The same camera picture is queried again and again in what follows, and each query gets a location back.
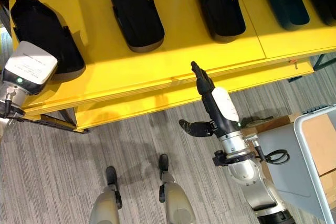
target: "yellow tabletop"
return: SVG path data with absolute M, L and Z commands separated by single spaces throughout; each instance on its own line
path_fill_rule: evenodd
M 283 30 L 266 0 L 239 0 L 246 31 L 228 44 L 212 41 L 197 0 L 154 0 L 165 38 L 146 54 L 127 47 L 110 0 L 40 1 L 69 26 L 87 68 L 79 78 L 50 83 L 28 98 L 23 109 L 31 116 L 190 83 L 192 60 L 218 77 L 336 49 L 336 28 L 324 25 L 308 0 L 311 21 L 299 31 Z
M 111 0 L 40 1 L 55 10 L 62 25 L 69 26 L 87 68 L 76 80 L 49 84 L 42 94 L 29 98 L 24 106 L 27 113 L 179 84 L 194 78 L 192 60 L 214 73 L 265 58 L 244 6 L 246 31 L 234 42 L 219 44 L 210 38 L 197 0 L 154 0 L 165 29 L 164 42 L 153 52 L 138 54 L 127 47 Z
M 309 60 L 301 60 L 297 64 L 297 69 L 295 66 L 284 62 L 245 70 L 240 73 L 227 74 L 213 78 L 213 81 L 217 87 L 223 87 L 228 92 L 234 92 L 312 72 L 313 69 Z M 197 92 L 196 83 L 192 82 L 111 101 L 88 103 L 75 108 L 77 130 L 164 110 L 200 99 L 201 96 Z
M 334 50 L 336 26 L 319 18 L 310 0 L 303 0 L 310 21 L 301 29 L 286 31 L 277 22 L 267 0 L 242 0 L 267 58 L 302 55 Z

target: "white label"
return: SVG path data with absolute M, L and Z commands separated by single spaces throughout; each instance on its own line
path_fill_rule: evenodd
M 21 41 L 5 68 L 28 81 L 43 84 L 56 68 L 57 59 L 32 43 Z
M 212 96 L 223 117 L 231 121 L 239 122 L 236 107 L 233 105 L 230 95 L 225 89 L 221 87 L 215 88 L 212 91 Z

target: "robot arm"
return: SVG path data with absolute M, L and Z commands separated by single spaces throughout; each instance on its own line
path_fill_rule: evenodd
M 213 161 L 216 166 L 227 167 L 230 176 L 240 185 L 247 202 L 261 224 L 294 224 L 295 221 L 276 188 L 265 178 L 254 152 L 248 149 L 240 131 L 237 111 L 229 94 L 223 88 L 216 88 L 206 72 L 194 61 L 191 65 L 197 77 L 198 92 L 212 120 L 196 123 L 180 120 L 180 126 L 192 136 L 206 137 L 212 134 L 217 136 L 224 151 L 217 151 Z M 256 137 L 251 140 L 260 159 L 266 160 Z
M 45 87 L 57 67 L 57 59 L 32 43 L 21 41 L 2 70 L 0 87 L 0 138 L 13 119 L 24 116 L 21 109 L 29 95 Z

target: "black clamp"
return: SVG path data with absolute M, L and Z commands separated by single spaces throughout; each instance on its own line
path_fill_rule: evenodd
M 240 156 L 236 156 L 232 158 L 226 158 L 226 154 L 222 150 L 220 150 L 220 151 L 215 152 L 215 157 L 213 157 L 212 160 L 215 166 L 227 166 L 229 164 L 242 162 L 248 159 L 252 159 L 254 157 L 255 157 L 254 152 L 249 152 L 244 155 L 240 155 Z

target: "floor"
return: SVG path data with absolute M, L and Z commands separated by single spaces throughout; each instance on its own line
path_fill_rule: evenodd
M 0 63 L 10 55 L 10 43 L 2 34 Z M 280 81 L 233 93 L 232 100 L 241 118 L 284 115 L 336 103 L 335 80 L 336 65 L 293 83 Z M 203 105 L 196 102 L 100 126 L 86 135 L 16 123 L 0 147 L 0 224 L 88 223 L 109 165 L 119 176 L 121 223 L 165 223 L 157 170 L 161 153 L 168 153 L 170 171 L 189 196 L 197 223 L 257 224 L 242 191 L 223 168 L 213 165 L 218 140 L 186 135 L 178 125 L 181 118 L 208 120 Z M 289 208 L 297 223 L 323 223 Z

